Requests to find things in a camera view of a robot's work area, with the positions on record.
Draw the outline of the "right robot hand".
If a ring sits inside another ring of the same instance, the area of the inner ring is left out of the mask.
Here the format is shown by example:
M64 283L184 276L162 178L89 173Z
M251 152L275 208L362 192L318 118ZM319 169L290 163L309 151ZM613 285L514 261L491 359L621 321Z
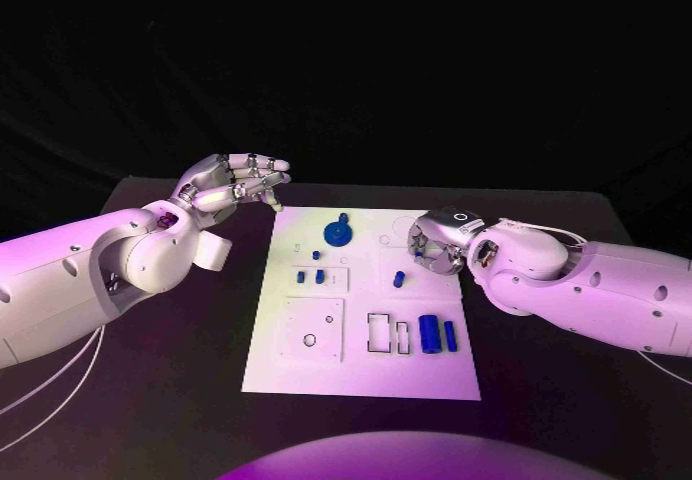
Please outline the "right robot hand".
M453 206L430 210L409 231L409 253L416 264L439 275L458 275L485 227L482 217L468 210Z

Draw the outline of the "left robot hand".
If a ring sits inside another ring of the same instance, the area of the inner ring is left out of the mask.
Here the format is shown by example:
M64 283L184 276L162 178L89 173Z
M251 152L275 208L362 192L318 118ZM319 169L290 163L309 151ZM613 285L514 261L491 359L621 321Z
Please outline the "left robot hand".
M256 153L214 154L184 173L169 202L207 230L223 223L246 203L262 202L276 212L283 205L275 187L290 182L290 163Z

